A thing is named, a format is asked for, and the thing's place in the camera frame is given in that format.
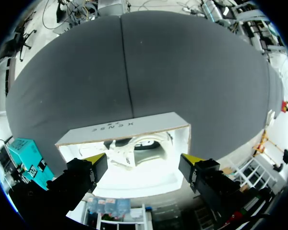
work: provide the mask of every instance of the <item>white box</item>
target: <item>white box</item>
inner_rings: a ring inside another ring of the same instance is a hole
[[[191,125],[166,113],[72,129],[56,146],[66,162],[106,153],[108,170],[93,194],[135,198],[181,188],[178,165],[190,139]]]

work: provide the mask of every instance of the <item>blue container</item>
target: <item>blue container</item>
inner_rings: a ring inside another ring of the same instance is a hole
[[[8,146],[15,164],[24,164],[23,176],[35,181],[43,189],[47,190],[47,181],[52,180],[53,173],[39,153],[35,142],[31,139],[17,138]]]

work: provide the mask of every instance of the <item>gray curved backdrop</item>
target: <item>gray curved backdrop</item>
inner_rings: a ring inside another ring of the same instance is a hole
[[[70,129],[176,112],[191,154],[215,160],[279,114],[282,83],[252,46],[206,19],[143,11],[59,36],[23,69],[6,100],[15,138],[33,139],[57,176],[55,143]]]

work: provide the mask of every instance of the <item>teal machine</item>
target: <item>teal machine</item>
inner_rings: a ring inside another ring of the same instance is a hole
[[[47,190],[46,182],[52,180],[53,173],[39,153],[35,142],[31,139],[17,138],[8,149],[14,163],[23,169],[23,176]]]

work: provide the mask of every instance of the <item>label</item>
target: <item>label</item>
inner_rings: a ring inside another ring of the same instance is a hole
[[[35,176],[36,176],[36,174],[37,174],[37,170],[36,170],[36,168],[35,168],[33,165],[31,165],[28,173],[29,173],[33,178],[35,178]]]
[[[45,170],[46,166],[47,166],[47,164],[44,161],[44,159],[42,158],[41,161],[38,163],[37,167],[40,169],[40,171],[43,172]]]

